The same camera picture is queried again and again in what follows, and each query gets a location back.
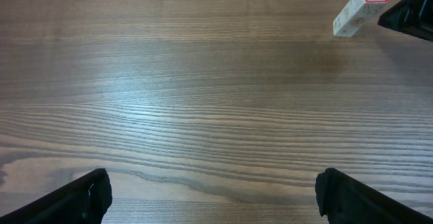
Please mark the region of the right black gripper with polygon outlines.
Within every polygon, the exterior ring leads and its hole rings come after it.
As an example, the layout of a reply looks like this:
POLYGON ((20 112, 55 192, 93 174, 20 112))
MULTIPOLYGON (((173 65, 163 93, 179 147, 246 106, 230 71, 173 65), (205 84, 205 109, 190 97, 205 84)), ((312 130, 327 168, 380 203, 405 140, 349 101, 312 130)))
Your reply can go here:
POLYGON ((401 0, 380 16, 378 25, 432 41, 432 0, 401 0))

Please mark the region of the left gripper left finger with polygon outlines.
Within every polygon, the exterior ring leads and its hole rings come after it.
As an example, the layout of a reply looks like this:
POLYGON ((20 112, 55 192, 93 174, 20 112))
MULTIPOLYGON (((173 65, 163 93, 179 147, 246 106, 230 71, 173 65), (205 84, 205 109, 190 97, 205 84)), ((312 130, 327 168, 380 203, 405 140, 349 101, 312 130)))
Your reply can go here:
POLYGON ((106 169, 95 169, 1 217, 1 224, 100 224, 112 204, 106 169))

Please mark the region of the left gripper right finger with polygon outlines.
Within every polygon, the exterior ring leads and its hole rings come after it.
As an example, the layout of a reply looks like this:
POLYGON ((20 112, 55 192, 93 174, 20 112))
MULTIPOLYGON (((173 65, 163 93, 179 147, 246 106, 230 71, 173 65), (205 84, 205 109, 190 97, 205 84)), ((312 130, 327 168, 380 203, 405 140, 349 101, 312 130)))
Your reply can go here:
POLYGON ((319 214, 330 224, 432 224, 432 218, 328 168, 315 182, 319 214))

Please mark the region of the white blue C block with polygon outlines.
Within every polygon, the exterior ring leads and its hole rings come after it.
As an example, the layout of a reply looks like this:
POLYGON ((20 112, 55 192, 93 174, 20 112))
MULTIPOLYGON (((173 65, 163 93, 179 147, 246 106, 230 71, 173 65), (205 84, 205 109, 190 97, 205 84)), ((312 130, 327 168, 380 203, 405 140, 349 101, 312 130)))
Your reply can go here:
POLYGON ((372 16, 370 4, 364 1, 349 1, 334 20, 336 28, 360 27, 372 16))

